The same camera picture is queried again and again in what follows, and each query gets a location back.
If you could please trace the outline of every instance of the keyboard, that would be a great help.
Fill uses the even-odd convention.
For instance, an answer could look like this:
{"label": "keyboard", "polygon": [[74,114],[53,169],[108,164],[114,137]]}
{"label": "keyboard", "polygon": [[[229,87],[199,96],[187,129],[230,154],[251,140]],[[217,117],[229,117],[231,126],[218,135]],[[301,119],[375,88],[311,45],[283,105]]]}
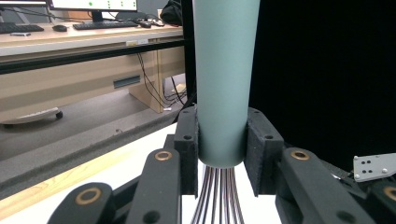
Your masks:
{"label": "keyboard", "polygon": [[30,33],[44,31],[42,27],[38,25],[16,25],[13,23],[2,23],[0,22],[0,34],[11,34],[11,33]]}
{"label": "keyboard", "polygon": [[90,22],[90,23],[73,24],[73,27],[76,30],[98,30],[98,29],[124,28],[124,27],[136,27],[136,26],[138,25],[132,21]]}

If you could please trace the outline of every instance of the black cable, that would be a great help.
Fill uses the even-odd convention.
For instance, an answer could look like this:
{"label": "black cable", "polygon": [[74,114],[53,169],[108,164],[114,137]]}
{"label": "black cable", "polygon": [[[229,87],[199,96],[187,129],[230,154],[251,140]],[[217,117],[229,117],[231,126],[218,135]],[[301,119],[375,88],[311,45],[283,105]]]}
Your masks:
{"label": "black cable", "polygon": [[177,94],[179,94],[181,96],[181,98],[183,98],[185,95],[187,95],[186,91],[183,92],[179,92],[179,93],[172,93],[170,95],[166,95],[165,94],[165,80],[163,80],[163,97],[167,100],[167,101],[175,101],[177,99]]}
{"label": "black cable", "polygon": [[[25,8],[22,8],[22,7],[18,7],[18,8],[19,8],[19,9],[22,9],[22,10],[31,11],[31,10],[28,10],[28,9],[25,9]],[[54,19],[60,19],[60,20],[64,20],[64,21],[70,21],[70,20],[67,19],[67,17],[56,17],[56,16],[54,16],[54,15],[45,14],[45,13],[41,13],[41,12],[34,12],[34,11],[32,11],[32,12],[34,12],[34,13],[28,13],[28,12],[17,11],[17,10],[14,10],[14,9],[9,9],[9,8],[6,8],[6,7],[4,7],[3,10],[12,11],[12,12],[17,12],[17,13],[22,13],[22,14],[26,14],[26,15],[42,16],[42,17],[51,17],[51,18],[54,18]]]}
{"label": "black cable", "polygon": [[171,77],[171,79],[172,79],[172,84],[174,85],[174,88],[175,88],[176,96],[177,96],[178,100],[184,105],[184,103],[180,99],[180,96],[178,95],[175,80],[172,77]]}
{"label": "black cable", "polygon": [[180,112],[181,112],[183,109],[185,109],[185,108],[187,108],[187,107],[190,107],[190,106],[196,101],[196,98],[197,98],[197,92],[195,91],[195,92],[191,95],[191,97],[190,97],[189,99],[187,99],[186,104],[184,104],[183,107],[181,107],[181,109],[178,111],[178,113],[177,113],[175,119],[172,121],[172,123],[176,123],[176,122],[177,122],[178,116],[180,115]]}
{"label": "black cable", "polygon": [[116,17],[113,14],[111,14],[111,12],[108,12],[108,14],[110,14],[110,16],[112,16],[112,17],[114,17],[114,19],[116,19]]}
{"label": "black cable", "polygon": [[24,7],[18,7],[18,8],[19,8],[19,9],[22,9],[22,10],[29,11],[29,12],[33,12],[33,13],[35,13],[36,16],[51,17],[51,18],[53,18],[53,19],[59,19],[59,20],[64,20],[64,21],[81,20],[81,18],[57,17],[57,16],[54,16],[52,13],[48,14],[48,13],[35,12],[35,11],[33,11],[33,10],[30,10],[30,9],[27,9],[27,8],[24,8]]}
{"label": "black cable", "polygon": [[[154,85],[152,85],[151,81],[149,80],[149,77],[146,74],[146,69],[145,69],[145,65],[144,65],[144,62],[143,62],[142,55],[140,53],[138,53],[137,54],[137,58],[139,59],[140,66],[142,67],[143,77],[144,77],[144,80],[145,80],[145,86],[146,86],[146,89],[147,89],[148,93],[160,104],[160,106],[162,106],[164,108],[166,108],[166,106],[164,106],[164,105],[168,105],[168,107],[174,105],[176,102],[174,102],[172,104],[168,104],[161,98],[161,95],[158,93],[157,89],[155,89]],[[146,80],[148,80],[148,83],[151,85],[152,89],[155,90],[155,92],[157,93],[157,95],[158,95],[158,97],[160,98],[161,101],[158,100],[157,97],[155,97],[154,94],[149,90]]]}

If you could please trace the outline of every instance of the monitor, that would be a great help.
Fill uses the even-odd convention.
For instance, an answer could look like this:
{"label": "monitor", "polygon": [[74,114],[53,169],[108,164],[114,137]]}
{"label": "monitor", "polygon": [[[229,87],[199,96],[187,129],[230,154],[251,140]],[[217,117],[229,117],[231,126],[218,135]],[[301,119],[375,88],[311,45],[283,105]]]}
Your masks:
{"label": "monitor", "polygon": [[0,7],[45,7],[46,5],[47,3],[44,0],[0,0]]}
{"label": "monitor", "polygon": [[137,0],[47,0],[49,9],[90,11],[92,21],[103,21],[102,12],[137,11]]}

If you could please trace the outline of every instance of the screw hole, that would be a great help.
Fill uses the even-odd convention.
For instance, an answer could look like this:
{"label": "screw hole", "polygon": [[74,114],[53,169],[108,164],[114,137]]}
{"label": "screw hole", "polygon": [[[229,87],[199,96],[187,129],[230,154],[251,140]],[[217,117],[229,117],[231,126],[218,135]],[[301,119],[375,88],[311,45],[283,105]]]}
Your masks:
{"label": "screw hole", "polygon": [[337,216],[345,223],[356,223],[356,218],[348,212],[339,211],[337,212]]}
{"label": "screw hole", "polygon": [[96,200],[98,200],[101,195],[102,195],[102,191],[97,187],[84,189],[82,192],[78,194],[78,196],[75,199],[75,202],[78,205],[87,205],[96,202]]}
{"label": "screw hole", "polygon": [[156,223],[158,220],[160,220],[160,213],[157,211],[147,212],[143,216],[143,221],[147,224]]}
{"label": "screw hole", "polygon": [[305,154],[301,153],[301,152],[296,152],[296,156],[301,157],[301,158],[305,158]]}
{"label": "screw hole", "polygon": [[154,157],[157,161],[167,161],[172,158],[172,153],[168,151],[160,151],[157,154],[155,154]]}
{"label": "screw hole", "polygon": [[299,161],[309,160],[309,155],[303,151],[292,151],[290,154],[294,159],[297,159]]}

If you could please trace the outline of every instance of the black backdrop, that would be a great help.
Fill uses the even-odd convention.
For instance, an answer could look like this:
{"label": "black backdrop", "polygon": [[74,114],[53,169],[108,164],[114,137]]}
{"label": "black backdrop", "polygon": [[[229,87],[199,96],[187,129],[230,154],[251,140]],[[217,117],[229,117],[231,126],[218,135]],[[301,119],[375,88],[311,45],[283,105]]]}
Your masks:
{"label": "black backdrop", "polygon": [[396,152],[395,5],[262,1],[250,106],[347,171],[354,155]]}

